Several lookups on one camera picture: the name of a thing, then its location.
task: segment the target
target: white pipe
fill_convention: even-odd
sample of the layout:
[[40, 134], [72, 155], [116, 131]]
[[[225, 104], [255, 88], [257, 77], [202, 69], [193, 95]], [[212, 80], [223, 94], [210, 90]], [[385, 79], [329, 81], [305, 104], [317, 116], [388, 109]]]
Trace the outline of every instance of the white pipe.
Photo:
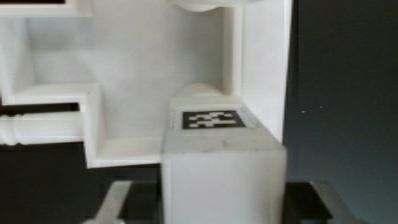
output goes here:
[[84, 141], [81, 112], [36, 113], [0, 117], [0, 144]]

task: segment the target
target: black and white square marker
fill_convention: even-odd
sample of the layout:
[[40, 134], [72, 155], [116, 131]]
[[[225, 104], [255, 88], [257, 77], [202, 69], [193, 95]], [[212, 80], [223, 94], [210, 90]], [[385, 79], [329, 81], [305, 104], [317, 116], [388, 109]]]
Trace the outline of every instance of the black and white square marker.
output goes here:
[[184, 129], [246, 127], [235, 110], [184, 112]]

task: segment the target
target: black background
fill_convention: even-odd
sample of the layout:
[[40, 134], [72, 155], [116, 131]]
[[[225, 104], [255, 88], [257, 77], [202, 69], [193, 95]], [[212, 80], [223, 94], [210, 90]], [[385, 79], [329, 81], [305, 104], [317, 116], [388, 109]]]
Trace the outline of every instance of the black background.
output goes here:
[[398, 1], [296, 4], [290, 180], [329, 181], [356, 216], [398, 223]]

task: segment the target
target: white panel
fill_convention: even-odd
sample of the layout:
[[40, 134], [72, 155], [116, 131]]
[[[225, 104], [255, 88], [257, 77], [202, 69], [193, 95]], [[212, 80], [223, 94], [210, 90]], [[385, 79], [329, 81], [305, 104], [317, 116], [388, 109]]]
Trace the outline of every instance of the white panel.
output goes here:
[[162, 136], [180, 89], [221, 86], [223, 11], [97, 0], [95, 17], [31, 19], [40, 83], [100, 82], [111, 138]]
[[246, 7], [244, 101], [283, 140], [292, 0]]
[[34, 64], [26, 19], [0, 19], [0, 80], [4, 104], [34, 85]]

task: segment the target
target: dark wall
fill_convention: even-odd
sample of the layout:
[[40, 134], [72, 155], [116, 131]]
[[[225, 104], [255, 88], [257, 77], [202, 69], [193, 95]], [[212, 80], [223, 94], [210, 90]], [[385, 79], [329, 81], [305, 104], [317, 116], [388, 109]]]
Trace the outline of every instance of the dark wall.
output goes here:
[[296, 4], [290, 180], [329, 181], [356, 216], [398, 223], [398, 1]]

